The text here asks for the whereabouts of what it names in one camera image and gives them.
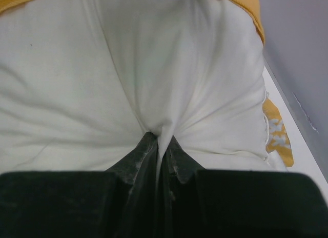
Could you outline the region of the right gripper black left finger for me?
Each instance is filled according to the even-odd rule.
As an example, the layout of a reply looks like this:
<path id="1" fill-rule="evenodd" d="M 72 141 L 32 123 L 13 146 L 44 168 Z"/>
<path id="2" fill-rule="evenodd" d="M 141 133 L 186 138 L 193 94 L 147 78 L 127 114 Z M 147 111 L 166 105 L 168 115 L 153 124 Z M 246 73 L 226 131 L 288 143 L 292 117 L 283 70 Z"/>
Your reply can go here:
<path id="1" fill-rule="evenodd" d="M 1 237 L 152 237 L 157 138 L 105 171 L 1 175 Z"/>

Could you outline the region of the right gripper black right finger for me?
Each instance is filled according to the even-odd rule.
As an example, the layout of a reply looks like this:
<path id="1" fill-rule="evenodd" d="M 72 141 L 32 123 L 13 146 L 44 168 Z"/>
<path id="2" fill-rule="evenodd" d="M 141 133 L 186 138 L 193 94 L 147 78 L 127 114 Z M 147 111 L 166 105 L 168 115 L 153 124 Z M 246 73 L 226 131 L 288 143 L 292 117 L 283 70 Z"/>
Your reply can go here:
<path id="1" fill-rule="evenodd" d="M 327 204 L 300 173 L 206 170 L 171 139 L 163 237 L 327 237 Z"/>

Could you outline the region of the blue yellow Mickey pillowcase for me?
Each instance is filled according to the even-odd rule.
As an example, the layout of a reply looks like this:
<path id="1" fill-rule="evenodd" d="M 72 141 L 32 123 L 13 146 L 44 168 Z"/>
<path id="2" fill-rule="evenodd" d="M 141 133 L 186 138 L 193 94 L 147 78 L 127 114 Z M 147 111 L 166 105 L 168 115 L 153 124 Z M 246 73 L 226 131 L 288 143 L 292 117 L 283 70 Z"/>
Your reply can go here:
<path id="1" fill-rule="evenodd" d="M 5 11 L 21 6 L 33 0 L 1 0 L 1 14 Z M 264 28 L 261 22 L 260 2 L 259 0 L 229 0 L 236 6 L 243 9 L 252 18 L 257 32 L 265 42 Z M 286 167 L 291 167 L 294 164 L 293 154 L 291 150 L 290 140 L 286 132 L 282 117 L 278 108 L 273 102 L 266 98 L 263 103 L 263 112 L 268 120 L 268 142 L 266 143 L 267 153 L 276 151 L 282 159 Z"/>

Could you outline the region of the white pillow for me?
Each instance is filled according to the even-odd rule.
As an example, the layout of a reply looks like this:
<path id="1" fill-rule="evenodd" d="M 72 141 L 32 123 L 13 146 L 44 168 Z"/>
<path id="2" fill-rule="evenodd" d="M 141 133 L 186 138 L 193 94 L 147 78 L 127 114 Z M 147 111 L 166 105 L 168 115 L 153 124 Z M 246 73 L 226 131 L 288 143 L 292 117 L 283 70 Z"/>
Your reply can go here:
<path id="1" fill-rule="evenodd" d="M 105 170 L 146 132 L 283 171 L 263 44 L 259 0 L 1 0 L 1 172 Z"/>

